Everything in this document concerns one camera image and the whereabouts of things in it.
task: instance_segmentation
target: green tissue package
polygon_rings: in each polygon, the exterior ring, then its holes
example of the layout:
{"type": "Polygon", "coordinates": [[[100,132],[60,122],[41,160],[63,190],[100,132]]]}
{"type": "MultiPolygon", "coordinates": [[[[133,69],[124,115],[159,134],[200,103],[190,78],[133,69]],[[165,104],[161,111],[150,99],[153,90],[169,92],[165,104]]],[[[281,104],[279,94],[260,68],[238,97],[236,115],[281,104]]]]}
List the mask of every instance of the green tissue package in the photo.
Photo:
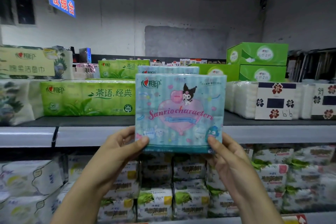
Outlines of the green tissue package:
{"type": "Polygon", "coordinates": [[[208,75],[227,75],[227,82],[235,82],[239,80],[239,65],[224,64],[191,64],[190,66],[198,66],[199,74],[208,75]]]}
{"type": "Polygon", "coordinates": [[[240,65],[239,81],[285,82],[285,66],[240,65]]]}
{"type": "Polygon", "coordinates": [[[138,66],[149,66],[149,60],[99,60],[101,78],[135,79],[138,66]]]}
{"type": "Polygon", "coordinates": [[[45,116],[135,115],[131,80],[64,80],[41,82],[45,116]]]}
{"type": "Polygon", "coordinates": [[[285,66],[288,44],[240,43],[227,50],[226,63],[285,66]]]}

